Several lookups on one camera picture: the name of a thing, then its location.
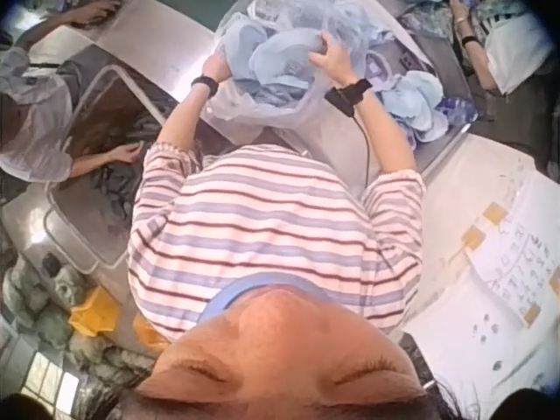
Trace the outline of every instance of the tape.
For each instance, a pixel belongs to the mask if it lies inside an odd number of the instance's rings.
[[[539,313],[541,313],[541,307],[538,304],[534,304],[527,311],[527,313],[525,314],[525,316],[523,318],[525,319],[525,322],[527,323],[528,327],[531,327],[533,325],[536,317],[539,316]]]
[[[560,298],[560,265],[556,267],[556,270],[552,273],[549,283],[554,293]]]
[[[508,212],[504,210],[502,206],[496,203],[492,203],[488,208],[484,211],[484,217],[490,220],[494,225],[498,226],[501,221],[503,221]]]
[[[486,237],[487,236],[484,234],[484,232],[482,232],[476,226],[471,226],[465,232],[461,240],[467,248],[474,251],[480,246],[480,244],[485,240]]]

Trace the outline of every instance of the striped shirt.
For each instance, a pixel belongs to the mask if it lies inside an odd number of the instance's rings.
[[[130,288],[169,340],[222,288],[266,272],[306,278],[391,328],[417,293],[423,194],[415,171],[381,175],[358,202],[330,167],[279,146],[245,146],[199,171],[156,143],[136,197]]]

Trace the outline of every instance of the yellow container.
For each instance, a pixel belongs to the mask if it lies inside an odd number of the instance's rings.
[[[97,286],[80,306],[72,308],[68,323],[80,334],[95,337],[99,333],[114,331],[121,306],[105,289]]]
[[[138,341],[152,350],[165,350],[170,344],[169,341],[157,332],[146,318],[139,313],[134,317],[132,327],[138,337]]]

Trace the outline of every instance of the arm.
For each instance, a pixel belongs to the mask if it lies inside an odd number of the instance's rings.
[[[218,54],[206,60],[202,72],[218,83],[231,76],[228,64]],[[147,221],[154,220],[169,209],[168,206],[180,194],[187,177],[198,166],[189,152],[193,147],[196,124],[209,93],[210,89],[206,85],[193,86],[189,95],[171,112],[156,143],[146,154],[143,179],[136,194],[132,218],[131,255],[134,255],[137,245],[134,233],[141,235]]]
[[[143,143],[115,147],[96,155],[86,155],[74,160],[67,153],[55,150],[30,164],[31,169],[21,171],[19,178],[28,182],[62,182],[86,175],[100,166],[112,162],[134,162],[144,147]]]
[[[28,53],[35,44],[37,44],[41,39],[46,37],[59,26],[69,24],[71,21],[68,19],[69,15],[67,15],[66,13],[48,17],[43,22],[36,24],[35,26],[22,33],[17,39],[14,46],[19,47]]]
[[[189,152],[193,148],[196,124],[209,95],[208,86],[201,83],[194,85],[187,97],[169,115],[159,132],[157,143],[170,144]]]
[[[341,45],[328,34],[326,55],[312,53],[310,60],[336,85],[347,86],[359,78]],[[422,272],[422,197],[424,183],[416,172],[412,149],[404,134],[373,94],[364,94],[358,113],[368,141],[384,172],[362,196],[370,220],[377,269],[370,275],[378,284],[370,297],[394,295],[395,301],[363,308],[363,315],[385,330],[396,326],[417,291]]]
[[[124,146],[115,147],[111,151],[105,153],[98,153],[96,155],[86,155],[78,157],[73,160],[72,168],[70,169],[69,178],[77,178],[81,175],[86,175],[95,169],[113,163],[124,162],[131,164],[134,162],[144,147],[144,143],[125,144]]]
[[[326,55],[312,52],[311,62],[323,69],[338,86],[344,87],[358,81],[359,77],[352,69],[350,57],[342,45],[326,32],[323,33],[323,38],[327,45]],[[377,97],[366,92],[357,108],[366,127],[367,140],[377,157],[381,171],[391,173],[407,169],[415,170],[414,155],[406,137]]]
[[[218,53],[206,60],[202,73],[218,83],[231,76],[228,63]],[[200,83],[193,86],[187,97],[169,115],[157,142],[170,144],[184,152],[190,151],[193,147],[194,131],[209,94],[208,86]]]
[[[456,22],[459,42],[464,37],[476,36],[469,21],[469,10],[459,0],[451,0],[450,5]],[[498,85],[490,72],[488,56],[484,47],[478,42],[469,42],[465,45],[465,50],[482,88],[485,90],[497,89]]]
[[[108,153],[78,157],[72,162],[69,178],[77,178],[81,175],[85,175],[110,162],[111,158]]]
[[[87,24],[90,21],[104,18],[108,13],[115,11],[120,3],[116,0],[100,0],[60,15],[48,17],[45,21],[22,33],[15,46],[29,52],[35,44],[58,27],[69,24]]]

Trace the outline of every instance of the white shirt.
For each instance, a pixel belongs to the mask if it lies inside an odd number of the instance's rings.
[[[24,76],[29,64],[29,55],[18,47],[0,61],[0,90],[19,104],[31,104],[21,130],[0,150],[0,168],[28,182],[60,182],[69,177],[73,162],[62,151],[73,112],[70,92],[56,74]]]
[[[539,69],[554,44],[538,18],[526,13],[493,27],[485,49],[490,73],[507,95]]]

